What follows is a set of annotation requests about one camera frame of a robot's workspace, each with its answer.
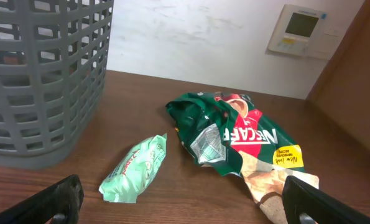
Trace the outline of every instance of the light green candy wrapper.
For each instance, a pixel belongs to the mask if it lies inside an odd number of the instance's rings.
[[[136,203],[165,158],[166,141],[167,134],[156,135],[134,146],[100,185],[103,200]]]

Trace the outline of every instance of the gray plastic basket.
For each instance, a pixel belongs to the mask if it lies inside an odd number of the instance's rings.
[[[104,89],[113,1],[0,0],[0,165],[52,166]]]

